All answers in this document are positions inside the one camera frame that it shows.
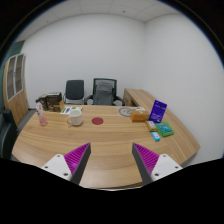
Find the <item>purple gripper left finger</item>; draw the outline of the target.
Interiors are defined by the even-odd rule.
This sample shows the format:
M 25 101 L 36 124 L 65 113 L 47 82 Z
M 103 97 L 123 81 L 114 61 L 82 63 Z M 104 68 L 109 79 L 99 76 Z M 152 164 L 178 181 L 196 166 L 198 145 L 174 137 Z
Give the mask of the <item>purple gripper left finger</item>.
M 56 154 L 42 169 L 78 185 L 90 154 L 91 145 L 87 143 L 65 155 Z

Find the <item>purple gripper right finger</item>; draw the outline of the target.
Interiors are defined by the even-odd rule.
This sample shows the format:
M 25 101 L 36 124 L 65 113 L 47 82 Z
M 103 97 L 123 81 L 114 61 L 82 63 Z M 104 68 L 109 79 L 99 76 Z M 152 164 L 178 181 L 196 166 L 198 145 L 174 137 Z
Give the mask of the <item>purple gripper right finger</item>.
M 137 143 L 132 144 L 132 154 L 144 185 L 182 169 L 182 167 L 167 154 L 158 155 Z

